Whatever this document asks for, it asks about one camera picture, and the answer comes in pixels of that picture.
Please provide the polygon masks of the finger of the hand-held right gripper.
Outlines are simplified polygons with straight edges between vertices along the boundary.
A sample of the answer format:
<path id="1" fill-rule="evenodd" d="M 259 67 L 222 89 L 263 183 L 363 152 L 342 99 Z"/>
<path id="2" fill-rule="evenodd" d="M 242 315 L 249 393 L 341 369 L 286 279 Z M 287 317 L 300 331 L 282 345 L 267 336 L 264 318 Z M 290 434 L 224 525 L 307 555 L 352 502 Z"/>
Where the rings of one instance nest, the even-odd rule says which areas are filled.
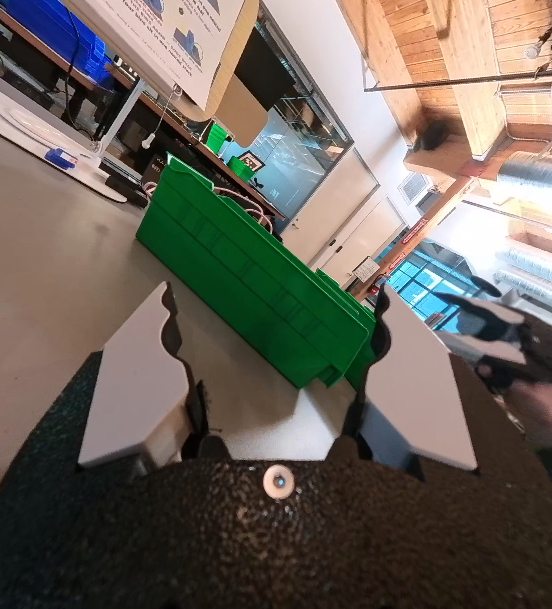
<path id="1" fill-rule="evenodd" d="M 526 364 L 526 358 L 516 344 L 500 340 L 485 341 L 473 336 L 446 331 L 439 331 L 439 339 L 449 351 L 474 363 L 485 357 L 491 357 L 498 361 Z"/>
<path id="2" fill-rule="evenodd" d="M 495 301 L 449 293 L 437 293 L 440 300 L 457 307 L 457 332 L 435 331 L 442 341 L 525 341 L 527 324 L 522 312 Z"/>

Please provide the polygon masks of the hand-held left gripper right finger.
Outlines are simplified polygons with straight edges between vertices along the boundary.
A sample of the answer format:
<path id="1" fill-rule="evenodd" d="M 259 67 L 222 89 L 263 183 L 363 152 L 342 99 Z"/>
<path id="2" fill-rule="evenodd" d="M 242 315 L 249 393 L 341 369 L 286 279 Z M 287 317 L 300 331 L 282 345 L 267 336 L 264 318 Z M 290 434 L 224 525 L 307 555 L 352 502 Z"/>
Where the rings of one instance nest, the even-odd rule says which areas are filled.
<path id="1" fill-rule="evenodd" d="M 361 455 L 406 470 L 424 457 L 465 471 L 477 469 L 450 353 L 389 286 L 380 288 L 370 346 L 343 433 Z"/>

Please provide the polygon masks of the green bins clear case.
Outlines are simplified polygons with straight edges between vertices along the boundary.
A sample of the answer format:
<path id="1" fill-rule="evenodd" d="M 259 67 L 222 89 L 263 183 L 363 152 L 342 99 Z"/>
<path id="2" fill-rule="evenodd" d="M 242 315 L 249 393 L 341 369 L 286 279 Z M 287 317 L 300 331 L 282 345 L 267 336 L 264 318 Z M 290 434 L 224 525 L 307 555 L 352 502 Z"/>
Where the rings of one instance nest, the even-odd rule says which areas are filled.
<path id="1" fill-rule="evenodd" d="M 227 140 L 227 137 L 228 133 L 216 122 L 213 122 L 206 137 L 205 145 L 215 155 L 219 155 L 219 151 Z"/>

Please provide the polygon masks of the stack of blue bins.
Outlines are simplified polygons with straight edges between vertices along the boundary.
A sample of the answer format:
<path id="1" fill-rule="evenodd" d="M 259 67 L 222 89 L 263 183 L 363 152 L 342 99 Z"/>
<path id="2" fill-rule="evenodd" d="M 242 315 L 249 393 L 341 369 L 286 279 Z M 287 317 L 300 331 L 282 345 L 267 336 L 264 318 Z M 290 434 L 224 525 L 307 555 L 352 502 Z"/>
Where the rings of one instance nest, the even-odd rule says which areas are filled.
<path id="1" fill-rule="evenodd" d="M 105 43 L 60 1 L 1 1 L 5 11 L 80 72 L 96 82 L 110 74 Z"/>

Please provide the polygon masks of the person's right hand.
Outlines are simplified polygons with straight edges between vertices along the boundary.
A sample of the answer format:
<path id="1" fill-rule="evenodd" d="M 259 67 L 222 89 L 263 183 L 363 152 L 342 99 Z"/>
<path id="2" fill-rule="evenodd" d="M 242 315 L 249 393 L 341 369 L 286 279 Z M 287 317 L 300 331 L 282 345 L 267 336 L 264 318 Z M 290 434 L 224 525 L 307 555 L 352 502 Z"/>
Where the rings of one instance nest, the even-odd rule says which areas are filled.
<path id="1" fill-rule="evenodd" d="M 552 450 L 552 385 L 515 380 L 503 401 L 521 423 L 530 446 Z"/>

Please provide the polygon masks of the long red arrow sign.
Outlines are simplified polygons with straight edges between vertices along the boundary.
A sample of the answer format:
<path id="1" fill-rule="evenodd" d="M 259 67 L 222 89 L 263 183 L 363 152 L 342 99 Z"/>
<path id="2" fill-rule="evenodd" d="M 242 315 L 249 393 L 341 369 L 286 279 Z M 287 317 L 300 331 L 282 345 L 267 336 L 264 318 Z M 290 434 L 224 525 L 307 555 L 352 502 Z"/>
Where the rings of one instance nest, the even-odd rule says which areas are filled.
<path id="1" fill-rule="evenodd" d="M 404 235 L 400 242 L 406 244 L 410 240 L 413 240 L 417 233 L 422 232 L 424 230 L 424 227 L 427 225 L 427 223 L 428 220 L 426 220 L 425 218 L 418 220 L 417 223 Z"/>

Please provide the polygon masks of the small whiteboard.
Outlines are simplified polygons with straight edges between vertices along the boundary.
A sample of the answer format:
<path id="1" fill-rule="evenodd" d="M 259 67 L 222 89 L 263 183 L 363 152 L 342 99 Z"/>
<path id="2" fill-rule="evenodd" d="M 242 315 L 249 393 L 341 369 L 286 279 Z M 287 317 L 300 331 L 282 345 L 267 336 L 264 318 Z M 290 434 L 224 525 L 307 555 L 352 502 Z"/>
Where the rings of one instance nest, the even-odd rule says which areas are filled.
<path id="1" fill-rule="evenodd" d="M 361 283 L 366 283 L 375 273 L 379 273 L 379 264 L 373 258 L 368 256 L 356 269 L 353 270 L 353 275 Z"/>

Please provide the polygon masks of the white door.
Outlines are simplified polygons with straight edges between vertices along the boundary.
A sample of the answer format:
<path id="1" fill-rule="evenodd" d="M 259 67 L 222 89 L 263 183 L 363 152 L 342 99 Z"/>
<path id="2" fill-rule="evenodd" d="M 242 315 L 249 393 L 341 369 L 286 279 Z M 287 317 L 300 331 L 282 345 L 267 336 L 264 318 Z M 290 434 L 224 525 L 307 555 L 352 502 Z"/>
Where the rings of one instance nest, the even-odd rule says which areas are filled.
<path id="1" fill-rule="evenodd" d="M 345 289 L 357 279 L 355 270 L 375 259 L 407 226 L 389 196 L 375 194 L 340 231 L 313 265 Z"/>
<path id="2" fill-rule="evenodd" d="M 284 246 L 308 267 L 380 184 L 352 147 L 322 180 L 282 233 Z"/>

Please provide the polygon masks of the black box blue stripe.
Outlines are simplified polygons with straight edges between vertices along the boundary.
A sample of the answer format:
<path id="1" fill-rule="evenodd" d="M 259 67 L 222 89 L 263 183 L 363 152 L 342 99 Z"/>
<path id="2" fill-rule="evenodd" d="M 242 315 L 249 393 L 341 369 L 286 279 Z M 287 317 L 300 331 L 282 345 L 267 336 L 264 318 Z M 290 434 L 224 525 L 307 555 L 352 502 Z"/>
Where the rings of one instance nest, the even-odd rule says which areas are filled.
<path id="1" fill-rule="evenodd" d="M 141 175 L 138 172 L 135 172 L 126 164 L 120 163 L 117 159 L 115 159 L 115 161 L 107 157 L 101 159 L 99 169 L 111 176 L 119 175 L 129 181 L 134 181 L 136 183 L 141 182 Z"/>

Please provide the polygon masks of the black cardboard box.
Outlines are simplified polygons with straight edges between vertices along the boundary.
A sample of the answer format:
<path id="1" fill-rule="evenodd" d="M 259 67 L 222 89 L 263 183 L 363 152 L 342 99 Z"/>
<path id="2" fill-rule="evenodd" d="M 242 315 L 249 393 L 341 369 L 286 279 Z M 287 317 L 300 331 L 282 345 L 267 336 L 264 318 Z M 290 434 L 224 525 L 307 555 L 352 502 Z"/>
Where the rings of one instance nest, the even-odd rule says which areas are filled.
<path id="1" fill-rule="evenodd" d="M 143 173 L 141 180 L 141 185 L 145 193 L 152 194 L 157 187 L 161 174 L 166 166 L 166 159 L 158 154 L 153 155 L 150 163 Z"/>

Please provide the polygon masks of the wooden workbench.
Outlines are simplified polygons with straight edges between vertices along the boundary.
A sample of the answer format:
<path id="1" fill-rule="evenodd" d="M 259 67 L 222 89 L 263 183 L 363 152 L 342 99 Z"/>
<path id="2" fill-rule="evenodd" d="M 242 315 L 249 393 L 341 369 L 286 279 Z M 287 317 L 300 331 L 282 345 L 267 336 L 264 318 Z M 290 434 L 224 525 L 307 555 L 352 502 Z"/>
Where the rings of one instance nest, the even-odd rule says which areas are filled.
<path id="1" fill-rule="evenodd" d="M 128 75 L 127 72 L 121 70 L 117 66 L 113 66 L 111 63 L 105 64 L 105 69 L 123 87 L 129 90 L 133 88 L 133 79 Z M 159 117 L 162 115 L 163 108 L 160 107 L 158 103 L 150 97 L 150 95 L 142 93 L 140 96 L 140 101 L 159 119 Z M 278 220 L 285 219 L 284 215 L 281 214 L 278 209 L 270 204 L 248 183 L 244 182 L 244 180 L 242 180 L 237 174 L 235 174 L 226 164 L 222 162 L 218 155 L 213 153 L 193 134 L 189 133 L 187 129 L 185 129 L 184 126 L 177 121 L 175 115 L 172 114 L 170 110 L 166 111 L 164 121 L 166 124 L 170 125 L 174 131 L 176 131 L 179 139 L 182 138 L 182 140 L 185 141 L 188 146 L 195 149 L 196 153 L 203 157 L 203 159 L 211 166 L 211 168 L 213 168 L 213 170 L 218 172 L 219 175 L 221 175 L 224 179 L 228 180 L 228 183 L 231 183 L 232 185 L 235 185 L 236 188 L 241 189 L 248 198 L 261 205 L 262 209 L 266 210 L 270 215 L 273 215 Z"/>
<path id="2" fill-rule="evenodd" d="M 109 90 L 113 78 L 109 75 L 105 80 L 96 82 L 76 69 L 73 60 L 69 63 L 55 53 L 44 42 L 37 38 L 18 21 L 13 19 L 0 2 L 0 50 L 19 62 L 19 65 L 45 84 L 48 89 L 56 86 L 56 70 L 62 78 L 69 74 L 69 84 L 85 88 L 89 92 Z"/>

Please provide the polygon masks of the white round disc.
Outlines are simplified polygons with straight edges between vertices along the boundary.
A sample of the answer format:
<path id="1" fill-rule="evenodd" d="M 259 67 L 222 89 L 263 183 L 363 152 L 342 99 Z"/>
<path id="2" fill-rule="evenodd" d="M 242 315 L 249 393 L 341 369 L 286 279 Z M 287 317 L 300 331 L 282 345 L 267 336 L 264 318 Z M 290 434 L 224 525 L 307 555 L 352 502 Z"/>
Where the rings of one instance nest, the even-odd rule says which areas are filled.
<path id="1" fill-rule="evenodd" d="M 35 134 L 37 137 L 44 140 L 55 138 L 52 128 L 49 125 L 45 125 L 35 115 L 29 114 L 25 110 L 19 108 L 8 109 L 7 114 L 9 118 L 11 118 L 13 124 Z"/>

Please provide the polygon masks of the instruction poster board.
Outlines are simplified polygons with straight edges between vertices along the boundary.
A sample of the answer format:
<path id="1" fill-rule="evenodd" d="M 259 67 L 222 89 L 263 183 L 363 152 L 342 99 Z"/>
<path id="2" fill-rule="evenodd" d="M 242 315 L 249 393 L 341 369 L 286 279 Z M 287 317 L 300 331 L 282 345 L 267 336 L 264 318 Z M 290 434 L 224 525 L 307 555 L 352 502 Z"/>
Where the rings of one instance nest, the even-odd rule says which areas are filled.
<path id="1" fill-rule="evenodd" d="M 186 118 L 213 118 L 253 30 L 259 1 L 63 1 Z"/>

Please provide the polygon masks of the wooden post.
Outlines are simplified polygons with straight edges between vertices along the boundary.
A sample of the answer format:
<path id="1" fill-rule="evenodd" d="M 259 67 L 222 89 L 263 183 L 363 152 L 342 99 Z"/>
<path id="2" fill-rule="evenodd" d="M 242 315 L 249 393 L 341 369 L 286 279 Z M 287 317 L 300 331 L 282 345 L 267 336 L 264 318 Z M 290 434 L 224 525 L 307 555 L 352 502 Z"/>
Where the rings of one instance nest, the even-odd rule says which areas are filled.
<path id="1" fill-rule="evenodd" d="M 460 177 L 456 179 L 454 183 L 447 188 L 446 192 L 439 198 L 439 200 L 432 205 L 432 207 L 422 217 L 428 220 L 424 230 L 417 233 L 415 238 L 406 244 L 401 243 L 400 239 L 396 245 L 378 262 L 380 267 L 379 273 L 375 273 L 366 283 L 356 285 L 356 287 L 351 291 L 352 296 L 358 302 L 362 302 L 369 295 L 371 295 L 369 294 L 368 290 L 375 279 L 382 273 L 388 273 L 387 267 L 401 252 L 407 253 L 408 256 L 424 238 L 428 237 L 430 232 L 455 208 L 457 203 L 461 200 L 463 194 L 472 186 L 475 180 L 476 179 L 473 177 Z"/>

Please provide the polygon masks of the wall vent grille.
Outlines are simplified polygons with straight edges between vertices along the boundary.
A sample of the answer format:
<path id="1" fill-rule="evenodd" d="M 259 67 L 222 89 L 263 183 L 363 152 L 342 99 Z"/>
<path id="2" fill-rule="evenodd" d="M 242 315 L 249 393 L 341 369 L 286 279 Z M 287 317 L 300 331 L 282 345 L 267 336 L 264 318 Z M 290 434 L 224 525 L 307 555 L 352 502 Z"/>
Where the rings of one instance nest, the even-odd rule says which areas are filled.
<path id="1" fill-rule="evenodd" d="M 410 172 L 401 182 L 398 191 L 407 206 L 416 205 L 432 186 L 430 179 L 421 173 Z"/>

